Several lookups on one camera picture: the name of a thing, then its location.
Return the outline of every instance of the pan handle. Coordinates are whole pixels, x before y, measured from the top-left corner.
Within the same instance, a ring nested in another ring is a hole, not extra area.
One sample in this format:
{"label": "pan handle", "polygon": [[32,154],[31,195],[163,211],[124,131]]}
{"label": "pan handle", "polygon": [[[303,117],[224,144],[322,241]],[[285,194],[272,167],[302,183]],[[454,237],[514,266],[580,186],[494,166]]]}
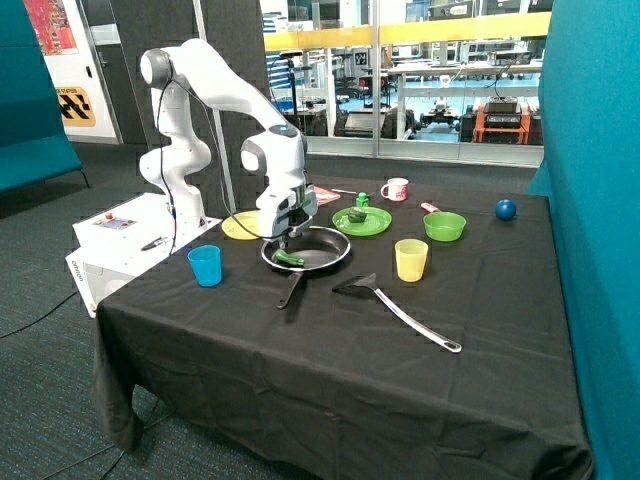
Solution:
{"label": "pan handle", "polygon": [[289,301],[291,300],[293,293],[298,288],[300,280],[302,280],[303,276],[304,272],[293,272],[291,275],[289,275],[289,285],[287,285],[285,294],[282,295],[284,298],[281,298],[278,302],[278,305],[276,305],[276,308],[278,310],[284,310],[285,308],[287,308],[287,305],[289,305]]}

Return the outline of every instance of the chair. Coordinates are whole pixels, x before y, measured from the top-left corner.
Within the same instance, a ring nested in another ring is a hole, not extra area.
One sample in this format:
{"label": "chair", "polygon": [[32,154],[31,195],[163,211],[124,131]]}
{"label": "chair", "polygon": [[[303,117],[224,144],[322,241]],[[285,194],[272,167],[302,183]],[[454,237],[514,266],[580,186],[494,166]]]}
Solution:
{"label": "chair", "polygon": [[4,0],[2,14],[0,193],[82,169],[22,0]]}

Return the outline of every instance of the glass wall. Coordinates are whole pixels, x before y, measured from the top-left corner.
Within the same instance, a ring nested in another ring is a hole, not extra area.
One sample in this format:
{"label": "glass wall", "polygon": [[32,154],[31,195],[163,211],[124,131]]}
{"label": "glass wall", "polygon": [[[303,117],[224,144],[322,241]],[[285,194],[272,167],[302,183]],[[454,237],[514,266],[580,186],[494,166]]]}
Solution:
{"label": "glass wall", "polygon": [[540,163],[550,1],[261,3],[274,104],[311,152]]}

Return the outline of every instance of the teal chair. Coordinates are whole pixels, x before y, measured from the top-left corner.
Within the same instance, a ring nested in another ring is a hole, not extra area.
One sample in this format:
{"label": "teal chair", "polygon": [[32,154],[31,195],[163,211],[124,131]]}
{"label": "teal chair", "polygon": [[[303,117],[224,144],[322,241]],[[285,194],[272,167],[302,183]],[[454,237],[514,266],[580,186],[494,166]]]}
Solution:
{"label": "teal chair", "polygon": [[81,171],[82,164],[64,133],[56,91],[23,1],[2,0],[0,22],[2,193]]}
{"label": "teal chair", "polygon": [[640,478],[640,3],[557,0],[540,97],[544,161],[597,480]]}

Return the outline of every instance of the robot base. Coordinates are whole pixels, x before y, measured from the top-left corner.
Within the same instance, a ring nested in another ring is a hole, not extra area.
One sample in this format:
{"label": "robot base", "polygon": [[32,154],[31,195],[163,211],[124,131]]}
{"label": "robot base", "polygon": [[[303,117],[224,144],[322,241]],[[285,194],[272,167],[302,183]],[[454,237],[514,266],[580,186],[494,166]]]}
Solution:
{"label": "robot base", "polygon": [[[73,225],[80,248],[66,261],[90,317],[95,318],[100,301],[170,255],[173,219],[158,221],[167,215],[165,195],[145,193]],[[202,226],[178,228],[173,251],[218,223],[207,218]],[[142,250],[157,239],[164,242]]]}

